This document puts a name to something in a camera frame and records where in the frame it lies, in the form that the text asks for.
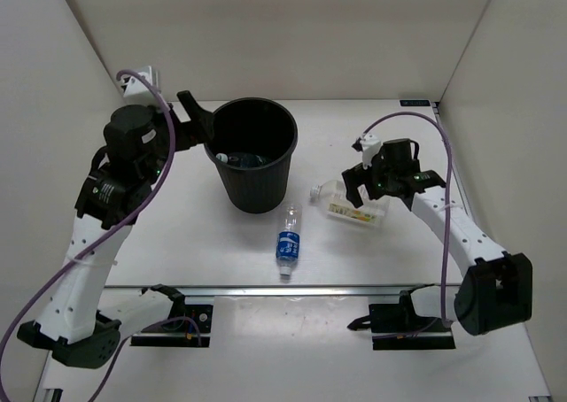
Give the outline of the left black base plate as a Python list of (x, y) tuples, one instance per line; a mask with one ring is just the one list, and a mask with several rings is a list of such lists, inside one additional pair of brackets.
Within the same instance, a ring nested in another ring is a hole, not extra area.
[(134, 334), (129, 344), (151, 348), (208, 348), (213, 325), (214, 299), (187, 297), (185, 313), (197, 323), (200, 337), (195, 326), (185, 320), (150, 326)]

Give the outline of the black plastic waste bin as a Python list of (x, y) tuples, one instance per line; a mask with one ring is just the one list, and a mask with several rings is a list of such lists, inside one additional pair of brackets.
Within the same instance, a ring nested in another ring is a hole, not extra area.
[(231, 203), (266, 213), (283, 201), (299, 139), (292, 114), (259, 97), (227, 102), (214, 112), (214, 139), (205, 145)]

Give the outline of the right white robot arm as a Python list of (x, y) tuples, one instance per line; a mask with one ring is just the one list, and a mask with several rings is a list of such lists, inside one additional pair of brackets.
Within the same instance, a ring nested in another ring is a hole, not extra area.
[(492, 240), (451, 198), (448, 181), (421, 169), (417, 142), (365, 135), (353, 147), (362, 161), (342, 173), (347, 200), (360, 207), (360, 187), (372, 200), (398, 198), (442, 242), (462, 275), (456, 291), (443, 285), (410, 290), (398, 309), (403, 328), (417, 331), (435, 318), (478, 336), (531, 319), (532, 262)]

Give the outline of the right blue table sticker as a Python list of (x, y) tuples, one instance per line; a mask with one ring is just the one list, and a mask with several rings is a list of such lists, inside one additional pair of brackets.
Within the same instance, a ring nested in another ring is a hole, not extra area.
[(431, 102), (425, 99), (402, 99), (400, 105), (402, 107), (429, 107)]

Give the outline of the green label water bottle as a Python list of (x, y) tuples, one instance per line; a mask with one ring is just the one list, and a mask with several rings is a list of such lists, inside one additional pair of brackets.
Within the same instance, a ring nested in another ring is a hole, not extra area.
[(265, 166), (272, 162), (270, 158), (244, 152), (217, 153), (215, 157), (224, 164), (240, 168)]

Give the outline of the aluminium rail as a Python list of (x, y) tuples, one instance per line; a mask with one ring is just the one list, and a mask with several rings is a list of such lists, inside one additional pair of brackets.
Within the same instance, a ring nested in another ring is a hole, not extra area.
[(373, 297), (398, 295), (410, 285), (178, 286), (187, 297)]

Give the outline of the large clear juice bottle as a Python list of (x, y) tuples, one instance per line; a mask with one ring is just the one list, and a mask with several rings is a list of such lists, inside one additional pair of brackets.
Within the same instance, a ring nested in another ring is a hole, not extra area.
[(379, 227), (385, 219), (390, 201), (388, 198), (370, 200), (364, 187), (359, 188), (362, 206), (354, 207), (346, 198), (346, 186), (342, 180), (330, 180), (314, 185), (309, 191), (312, 205), (317, 205), (327, 216), (356, 225)]

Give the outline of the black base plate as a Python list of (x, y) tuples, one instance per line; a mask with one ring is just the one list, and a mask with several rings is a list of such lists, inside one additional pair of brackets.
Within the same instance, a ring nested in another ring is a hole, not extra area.
[(453, 333), (440, 319), (419, 317), (397, 304), (371, 304), (369, 313), (347, 325), (351, 331), (369, 330), (374, 351), (435, 351), (456, 348)]
[(195, 326), (185, 320), (150, 326), (134, 334), (129, 344), (151, 348), (208, 348), (213, 325), (214, 299), (187, 297), (185, 313), (197, 323), (200, 337)]

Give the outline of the blue label water bottle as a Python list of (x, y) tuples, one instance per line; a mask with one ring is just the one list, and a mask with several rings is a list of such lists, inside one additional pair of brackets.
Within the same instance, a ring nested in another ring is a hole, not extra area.
[(280, 279), (288, 282), (299, 260), (302, 205), (282, 205), (277, 218), (276, 264)]

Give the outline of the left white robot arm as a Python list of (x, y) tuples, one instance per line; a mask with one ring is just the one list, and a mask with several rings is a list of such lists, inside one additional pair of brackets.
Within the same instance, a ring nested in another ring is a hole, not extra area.
[(214, 137), (213, 114), (189, 91), (177, 98), (187, 121), (140, 104), (113, 112), (75, 203), (63, 276), (39, 317), (19, 326), (21, 342), (67, 367), (100, 368), (130, 336), (158, 325), (176, 331), (186, 321), (182, 293), (163, 284), (115, 307), (98, 307), (118, 251), (165, 179), (168, 158)]

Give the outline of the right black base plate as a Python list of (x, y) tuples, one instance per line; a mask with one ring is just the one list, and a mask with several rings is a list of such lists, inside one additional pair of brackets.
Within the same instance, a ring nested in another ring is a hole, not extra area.
[(435, 351), (456, 348), (453, 333), (440, 319), (419, 317), (397, 304), (371, 304), (369, 313), (347, 325), (351, 331), (369, 330), (374, 351)]

